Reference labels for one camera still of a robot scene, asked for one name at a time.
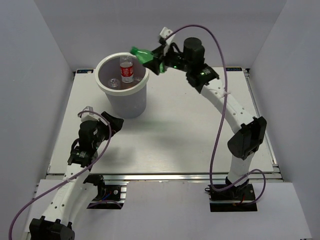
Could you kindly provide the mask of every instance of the white panel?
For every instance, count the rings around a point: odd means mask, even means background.
[[[223,80],[223,69],[215,70]],[[244,73],[228,71],[227,74],[228,90],[254,115]],[[94,74],[76,74],[52,155],[51,174],[66,171],[71,144],[78,138],[80,119],[77,113],[87,105],[99,113],[115,114]],[[150,73],[145,112],[137,118],[124,120],[123,129],[111,139],[109,149],[92,168],[92,173],[208,173],[220,119],[219,111],[189,85],[184,72],[171,68],[159,76]],[[216,173],[229,172],[232,154],[227,142],[233,135],[225,122],[214,162]],[[251,169],[255,168],[273,171],[265,142],[252,160]]]
[[[59,183],[42,180],[40,194]],[[254,183],[258,194],[262,183]],[[292,183],[268,183],[258,212],[210,212],[206,183],[130,182],[121,210],[87,209],[75,239],[109,240],[299,240],[310,232]],[[33,204],[27,226],[50,204]]]
[[[33,0],[0,6],[1,239],[46,174],[72,72]],[[20,239],[28,211],[18,219]]]
[[[166,26],[172,30],[201,24],[218,38],[229,66],[251,67],[286,0],[35,0],[73,70],[95,68],[108,55],[132,46],[153,50]],[[176,35],[199,37],[211,66],[221,60],[202,29]]]
[[[283,177],[293,182],[320,239],[320,1],[289,0],[256,58],[251,79]]]

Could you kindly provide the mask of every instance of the green bottle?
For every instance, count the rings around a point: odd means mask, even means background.
[[[150,62],[154,59],[154,54],[151,51],[146,50],[146,49],[139,49],[135,46],[132,47],[130,53],[132,55],[135,55],[141,64],[145,64],[145,63]],[[165,68],[164,68],[163,63],[160,64],[159,70],[160,70],[160,73],[165,72]]]

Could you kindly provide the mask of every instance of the round container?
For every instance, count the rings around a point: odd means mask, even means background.
[[[133,60],[133,77],[142,80],[136,82],[135,85],[121,84],[122,88],[120,90],[109,88],[108,81],[110,79],[121,81],[120,56],[128,55]],[[147,106],[149,71],[139,63],[136,56],[128,52],[120,52],[107,56],[97,65],[94,76],[99,88],[105,92],[111,106],[119,117],[131,119],[138,117],[144,112]]]

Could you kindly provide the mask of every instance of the wall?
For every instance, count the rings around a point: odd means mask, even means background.
[[[288,0],[251,69],[280,170],[320,239],[320,2]]]
[[[153,50],[166,26],[201,24],[218,38],[229,66],[251,67],[286,0],[34,0],[73,70],[95,68],[110,54],[132,46]],[[201,38],[208,64],[221,66],[211,37],[202,29],[176,36]]]
[[[0,239],[45,177],[72,72],[33,0],[0,7]],[[28,211],[18,219],[20,239]]]

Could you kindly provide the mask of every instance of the purple cable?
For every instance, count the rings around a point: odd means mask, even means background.
[[[106,204],[107,204],[107,203],[114,203],[114,204],[117,204],[120,209],[122,209],[122,206],[120,205],[120,203],[118,203],[117,201],[113,201],[113,200],[102,200],[102,201],[98,201],[98,202],[95,202],[95,203],[90,204],[90,205],[88,206],[88,208],[91,208],[91,207],[93,207],[93,206],[95,206],[95,205],[104,204],[104,203],[106,203]]]
[[[78,177],[79,175],[83,174],[85,171],[89,170],[92,168],[92,166],[102,157],[102,155],[105,153],[105,151],[107,150],[109,144],[110,144],[110,140],[111,140],[111,136],[112,136],[112,129],[111,129],[111,126],[110,126],[110,123],[107,121],[107,119],[105,119],[101,114],[95,112],[95,111],[90,111],[90,110],[84,110],[84,111],[81,111],[78,113],[78,117],[80,117],[81,114],[84,114],[84,113],[91,113],[91,114],[95,114],[97,115],[98,117],[100,117],[102,120],[105,121],[105,123],[108,125],[109,127],[109,138],[108,138],[108,141],[104,147],[104,149],[102,150],[101,154],[89,165],[87,166],[86,168],[84,168],[82,171],[78,172],[77,174],[73,175],[72,177],[69,178],[69,180],[73,180],[75,179],[76,177]],[[34,199],[32,199],[30,202],[28,202],[26,205],[24,205],[19,211],[18,213],[14,216],[11,224],[10,224],[10,228],[9,228],[9,240],[13,240],[12,239],[12,232],[13,232],[13,228],[14,228],[14,225],[18,219],[18,217],[20,216],[20,214],[27,208],[29,207],[31,204],[33,204],[35,201],[37,201],[38,199],[42,198],[43,196],[47,195],[48,193],[51,193],[53,190],[56,190],[57,188],[60,188],[61,186],[65,185],[66,183],[68,183],[68,180],[65,180],[61,183],[59,183],[58,185],[54,186],[53,188],[49,189],[48,191],[40,194],[39,196],[35,197]]]
[[[178,28],[177,30],[175,30],[174,32],[172,32],[170,35],[168,35],[164,40],[167,40],[168,38],[170,38],[172,35],[176,34],[177,32],[181,31],[182,29],[185,29],[185,28],[189,28],[189,27],[196,27],[196,28],[201,28],[201,29],[204,29],[206,30],[210,35],[211,37],[213,38],[217,48],[218,48],[218,51],[219,51],[219,54],[220,54],[220,57],[221,57],[221,61],[222,61],[222,66],[223,66],[223,73],[224,73],[224,91],[225,92],[228,92],[228,76],[227,76],[227,66],[226,66],[226,62],[225,62],[225,58],[224,58],[224,55],[222,53],[222,50],[221,50],[221,47],[220,47],[220,44],[218,43],[218,40],[217,38],[214,36],[214,34],[205,26],[202,26],[202,25],[198,25],[198,24],[190,24],[190,25],[186,25],[186,26],[183,26],[183,27],[180,27]],[[210,178],[210,185],[212,187],[212,189],[216,192],[222,192],[222,191],[225,191],[225,190],[228,190],[230,188],[232,188],[234,185],[236,185],[237,183],[239,183],[241,180],[243,180],[244,178],[246,178],[248,175],[252,174],[253,172],[260,172],[263,176],[263,188],[262,188],[262,191],[260,193],[260,195],[252,202],[248,203],[248,204],[253,204],[255,203],[257,200],[259,200],[261,198],[261,196],[263,195],[264,191],[265,191],[265,188],[266,188],[266,176],[265,174],[259,170],[259,169],[253,169],[252,171],[248,172],[247,174],[243,175],[241,178],[239,178],[237,181],[235,181],[234,183],[226,186],[226,187],[223,187],[223,188],[215,188],[214,187],[214,183],[213,183],[213,167],[214,167],[214,159],[215,159],[215,155],[216,155],[216,151],[217,151],[217,147],[218,147],[218,142],[219,142],[219,138],[220,138],[220,135],[221,135],[221,131],[222,131],[222,127],[223,127],[223,124],[224,124],[224,120],[225,120],[225,116],[226,116],[226,108],[227,108],[227,97],[228,95],[225,94],[224,95],[224,101],[223,101],[223,108],[222,108],[222,114],[221,114],[221,120],[220,120],[220,125],[219,125],[219,128],[218,128],[218,133],[216,135],[216,138],[215,138],[215,143],[214,143],[214,147],[213,147],[213,151],[212,151],[212,156],[211,156],[211,161],[210,161],[210,170],[209,170],[209,178]]]

